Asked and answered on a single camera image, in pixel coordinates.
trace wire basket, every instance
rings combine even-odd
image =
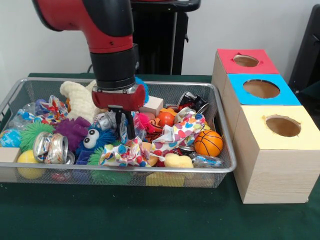
[[[0,105],[1,127],[6,129],[9,121],[25,104],[37,99],[49,99],[55,95],[60,100],[60,86],[69,79],[30,77],[18,81]],[[90,79],[72,79],[86,86]],[[220,168],[171,168],[171,167],[108,167],[91,165],[29,164],[1,161],[0,182],[34,184],[80,184],[122,186],[164,186],[217,188],[227,173],[236,168],[236,158],[227,128],[219,92],[208,83],[148,82],[149,95],[164,99],[165,105],[176,104],[184,92],[192,92],[208,101],[205,119],[223,139],[223,150],[218,156]],[[35,179],[24,178],[27,171]]]

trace hole in box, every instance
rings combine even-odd
[[[258,65],[258,63],[259,63],[259,61],[256,58],[252,57],[252,56],[240,55],[240,54],[237,54],[233,58],[233,60],[239,66],[247,67],[247,68],[256,67]]]
[[[296,120],[287,116],[270,116],[265,122],[272,132],[284,137],[297,136],[301,131],[300,124]]]
[[[253,96],[262,99],[275,98],[280,94],[280,89],[275,84],[260,79],[246,81],[243,88]]]

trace white fluffy plush toy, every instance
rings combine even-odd
[[[60,87],[60,93],[69,98],[71,111],[68,113],[68,119],[76,119],[83,117],[91,124],[94,122],[95,116],[100,112],[95,106],[91,91],[96,81],[92,81],[87,87],[72,81],[65,81]]]

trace red box top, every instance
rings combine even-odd
[[[218,49],[227,74],[279,74],[263,49]]]

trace table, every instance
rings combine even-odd
[[[89,74],[32,77],[92,78]],[[210,82],[210,76],[149,80]],[[320,181],[306,204],[241,202],[232,173],[217,189],[0,184],[3,239],[318,239]]]

